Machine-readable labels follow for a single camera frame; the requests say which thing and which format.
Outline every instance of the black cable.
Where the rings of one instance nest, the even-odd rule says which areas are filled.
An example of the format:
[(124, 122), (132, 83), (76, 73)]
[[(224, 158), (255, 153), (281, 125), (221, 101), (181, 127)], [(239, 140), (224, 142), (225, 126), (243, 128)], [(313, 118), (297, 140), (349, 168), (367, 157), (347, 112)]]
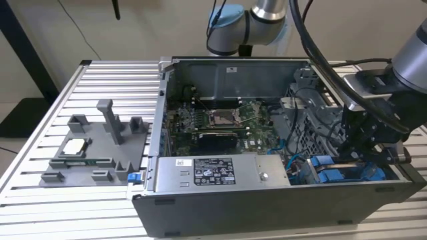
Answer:
[(295, 94), (292, 94), (292, 96), (293, 96), (293, 108), (295, 108), (293, 120), (292, 120), (291, 131), (289, 131), (289, 133), (287, 135), (287, 138), (285, 138), (284, 148), (285, 148), (287, 152), (293, 156), (295, 153), (289, 149), (289, 141), (291, 141), (291, 137), (292, 137), (293, 132), (295, 132), (296, 122), (297, 122), (297, 119), (299, 119), (299, 106), (297, 106), (297, 103), (296, 103)]
[(388, 63), (388, 64), (391, 64), (392, 59), (391, 58), (367, 58), (367, 59), (360, 59), (360, 60), (355, 60), (355, 61), (347, 61), (343, 63), (331, 64), (331, 67), (337, 68), (337, 67), (365, 64), (365, 63)]
[(13, 154), (19, 154), (16, 151), (13, 151), (13, 150), (10, 150), (10, 149), (6, 149), (6, 148), (4, 148), (4, 147), (1, 147), (1, 146), (0, 146), (0, 149), (4, 150), (4, 151), (10, 152), (10, 153), (13, 153)]
[(325, 57), (323, 56), (313, 42), (313, 39), (307, 31), (305, 25), (303, 23), (297, 0), (289, 0), (289, 9), (291, 9), (296, 30), (299, 32), (301, 41), (307, 47), (308, 53), (311, 54), (309, 59), (315, 63), (319, 70), (324, 73), (324, 77), (328, 80), (328, 82), (333, 85), (335, 88), (343, 91), (343, 93), (359, 104), (361, 108), (365, 109), (365, 111), (369, 114), (372, 114), (373, 118), (381, 121), (388, 127), (391, 127), (397, 132), (407, 133), (409, 129), (405, 126), (403, 126), (397, 120), (387, 116), (385, 113), (381, 111), (381, 109), (377, 108), (371, 101), (365, 100), (352, 90), (352, 88), (347, 85), (341, 77), (337, 75), (337, 73), (329, 66), (329, 63)]
[[(301, 97), (296, 96), (296, 93), (297, 93), (300, 90), (303, 90), (303, 89), (312, 90), (312, 91), (315, 91), (316, 93), (319, 93), (319, 92), (317, 92), (317, 90), (316, 90), (315, 88), (312, 88), (312, 87), (305, 87), (305, 86), (301, 87), (301, 88), (299, 88), (299, 89), (295, 91), (295, 93), (293, 93), (295, 97), (299, 98), (303, 102), (307, 102)], [(329, 125), (332, 124), (332, 122), (331, 122), (331, 123), (325, 123), (325, 122), (321, 120), (321, 118), (319, 117), (317, 111), (313, 111), (312, 114), (313, 114), (315, 119), (321, 123), (321, 125), (323, 125), (327, 129), (329, 129)]]
[(307, 13), (308, 13), (308, 9), (313, 4), (313, 0), (308, 0), (305, 8), (304, 8), (304, 12), (301, 13), (301, 21), (305, 22), (305, 18), (307, 18)]
[(216, 13), (216, 15), (215, 15), (215, 17), (213, 17), (212, 24), (211, 24), (211, 27), (209, 27), (209, 30), (208, 30), (207, 39), (205, 39), (205, 48), (207, 48), (207, 49), (209, 49), (209, 48), (208, 48), (209, 38), (211, 38), (211, 35), (212, 35), (212, 33), (213, 33), (213, 30), (215, 30), (215, 25), (216, 25), (216, 23), (219, 22), (219, 19), (220, 19), (220, 16), (221, 16), (221, 12), (223, 12), (223, 8), (224, 8), (224, 5), (225, 5), (225, 2), (227, 2), (227, 0), (224, 0), (224, 1), (221, 2), (220, 8), (219, 8), (217, 13)]
[(336, 122), (332, 124), (331, 130), (328, 131), (328, 134), (327, 134), (327, 137), (325, 137), (327, 139), (331, 139), (333, 130), (335, 130), (336, 126), (337, 126), (340, 123), (341, 123), (341, 121), (336, 121)]
[(81, 34), (81, 37), (83, 37), (83, 40), (84, 40), (85, 44), (87, 44), (88, 47), (92, 49), (92, 51), (93, 51), (93, 53), (96, 54), (99, 60), (101, 60), (101, 57), (100, 57), (99, 53), (95, 51), (95, 49), (93, 49), (93, 47), (91, 46), (91, 44), (88, 43), (87, 37), (85, 37), (85, 35), (83, 34), (83, 31), (81, 31), (81, 29), (80, 29), (76, 21), (73, 20), (72, 16), (69, 15), (69, 13), (68, 13), (68, 11), (67, 11), (63, 3), (61, 3), (61, 0), (57, 0), (57, 3), (59, 3), (59, 5), (60, 5), (61, 9), (64, 10), (65, 14), (68, 15), (68, 17), (69, 17), (73, 25), (76, 26), (76, 28), (77, 28), (77, 30), (79, 30), (79, 32), (80, 32), (80, 34)]
[(209, 32), (209, 25), (211, 25), (211, 20), (212, 20), (212, 16), (213, 16), (215, 6), (216, 6), (216, 0), (213, 0), (213, 6), (212, 6), (212, 11), (211, 11), (211, 16), (208, 17), (207, 28), (205, 28), (205, 36), (208, 36), (208, 32)]

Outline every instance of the gray case panel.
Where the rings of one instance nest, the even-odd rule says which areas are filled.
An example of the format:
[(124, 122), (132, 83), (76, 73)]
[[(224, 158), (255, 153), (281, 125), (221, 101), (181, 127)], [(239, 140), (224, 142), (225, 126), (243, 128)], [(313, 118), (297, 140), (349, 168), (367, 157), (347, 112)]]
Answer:
[(312, 228), (359, 223), (383, 205), (416, 193), (425, 186), (417, 180), (136, 195), (132, 204), (148, 236), (156, 238)]

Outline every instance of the slotted aluminum surface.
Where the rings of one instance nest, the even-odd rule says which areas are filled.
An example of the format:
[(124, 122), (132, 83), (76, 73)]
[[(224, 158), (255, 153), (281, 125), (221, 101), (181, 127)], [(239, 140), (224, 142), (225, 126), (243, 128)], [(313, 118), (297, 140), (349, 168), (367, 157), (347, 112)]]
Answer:
[[(343, 76), (357, 68), (341, 67), (336, 71)], [(93, 61), (89, 66), (79, 67), (0, 179), (0, 240), (151, 239), (127, 200), (125, 186), (39, 188), (39, 181), (68, 132), (69, 116), (87, 114), (91, 122), (103, 121), (96, 102), (108, 98), (113, 99), (113, 112), (123, 121), (141, 116), (151, 122), (157, 86), (156, 62)], [(427, 177), (425, 132), (424, 127), (415, 130), (404, 144), (413, 158), (412, 165)], [(357, 225), (201, 236), (199, 239), (427, 239), (425, 226), (427, 189), (423, 189), (405, 202), (381, 207)]]

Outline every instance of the blue latch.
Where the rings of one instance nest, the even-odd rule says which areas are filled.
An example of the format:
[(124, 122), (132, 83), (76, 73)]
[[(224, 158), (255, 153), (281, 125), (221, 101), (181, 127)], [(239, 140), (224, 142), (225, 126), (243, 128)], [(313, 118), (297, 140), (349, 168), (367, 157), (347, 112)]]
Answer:
[(127, 175), (127, 182), (133, 184), (140, 184), (143, 182), (141, 174), (140, 173), (129, 173)]

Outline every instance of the power supply label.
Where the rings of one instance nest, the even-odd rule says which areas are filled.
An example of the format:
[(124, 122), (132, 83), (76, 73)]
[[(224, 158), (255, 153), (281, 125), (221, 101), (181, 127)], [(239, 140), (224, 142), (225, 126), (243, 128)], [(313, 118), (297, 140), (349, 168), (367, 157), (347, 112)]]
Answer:
[(195, 158), (193, 184), (197, 186), (236, 184), (232, 158)]

